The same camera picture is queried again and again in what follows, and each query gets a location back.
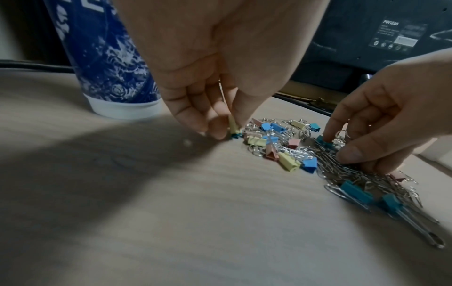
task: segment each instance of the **hand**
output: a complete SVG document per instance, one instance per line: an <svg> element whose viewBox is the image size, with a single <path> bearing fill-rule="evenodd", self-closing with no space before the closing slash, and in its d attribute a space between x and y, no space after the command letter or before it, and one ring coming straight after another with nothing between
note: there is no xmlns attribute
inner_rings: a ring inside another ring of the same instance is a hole
<svg viewBox="0 0 452 286"><path fill-rule="evenodd" d="M331 141L348 122L340 163L386 174L413 149L452 132L452 49L409 58L379 71L336 108L324 132Z"/></svg>
<svg viewBox="0 0 452 286"><path fill-rule="evenodd" d="M161 97L184 125L222 139L289 80L328 0L116 0ZM221 79L225 101L218 84Z"/></svg>

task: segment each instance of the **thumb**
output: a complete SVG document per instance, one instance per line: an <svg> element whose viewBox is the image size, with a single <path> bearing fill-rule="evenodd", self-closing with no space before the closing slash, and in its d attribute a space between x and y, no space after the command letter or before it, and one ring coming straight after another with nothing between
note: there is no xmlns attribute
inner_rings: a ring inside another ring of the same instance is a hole
<svg viewBox="0 0 452 286"><path fill-rule="evenodd" d="M416 128L415 117L399 113L381 128L347 143L336 155L342 164L377 160L422 142L428 134Z"/></svg>
<svg viewBox="0 0 452 286"><path fill-rule="evenodd" d="M245 126L256 109L270 96L253 96L238 90L232 102L232 116L239 126Z"/></svg>

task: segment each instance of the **table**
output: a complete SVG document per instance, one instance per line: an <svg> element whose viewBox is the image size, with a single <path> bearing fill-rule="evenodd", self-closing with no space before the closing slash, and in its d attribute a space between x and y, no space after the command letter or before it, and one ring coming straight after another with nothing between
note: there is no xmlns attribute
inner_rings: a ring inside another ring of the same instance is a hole
<svg viewBox="0 0 452 286"><path fill-rule="evenodd" d="M275 98L256 117L327 122ZM445 250L166 108L111 120L73 75L2 71L0 285L451 285L452 179L414 156L403 171Z"/></svg>

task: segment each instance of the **black cable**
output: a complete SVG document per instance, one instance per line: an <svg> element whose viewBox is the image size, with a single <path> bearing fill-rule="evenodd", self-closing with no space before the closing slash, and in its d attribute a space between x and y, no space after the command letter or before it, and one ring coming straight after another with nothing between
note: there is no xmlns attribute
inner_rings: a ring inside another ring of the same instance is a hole
<svg viewBox="0 0 452 286"><path fill-rule="evenodd" d="M73 74L74 69L67 65L48 65L28 61L0 60L0 69L22 69L53 73Z"/></svg>
<svg viewBox="0 0 452 286"><path fill-rule="evenodd" d="M307 109L309 109L309 110L318 112L318 113L323 114L323 115L326 115L326 116L328 116L328 117L331 116L331 113L330 113L330 112L321 110L320 108L311 106L311 105L309 105L308 103L305 103L305 102L302 102L302 101L299 101L299 100L296 100L296 99L292 99L292 98L286 97L286 96L284 96L284 95L274 94L273 97L274 97L274 98L277 98L277 99L281 99L281 100L287 101L287 102L290 102L290 103L293 103L293 104L295 104L295 105L298 105L298 106L301 106L301 107L304 107L304 108L307 108Z"/></svg>

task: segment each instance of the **sticker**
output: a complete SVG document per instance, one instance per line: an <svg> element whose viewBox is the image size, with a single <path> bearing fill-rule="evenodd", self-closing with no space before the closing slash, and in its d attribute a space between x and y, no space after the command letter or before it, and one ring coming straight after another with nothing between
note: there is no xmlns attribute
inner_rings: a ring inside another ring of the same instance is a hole
<svg viewBox="0 0 452 286"><path fill-rule="evenodd" d="M409 54L426 30L427 24L414 24L410 20L385 18L369 46Z"/></svg>

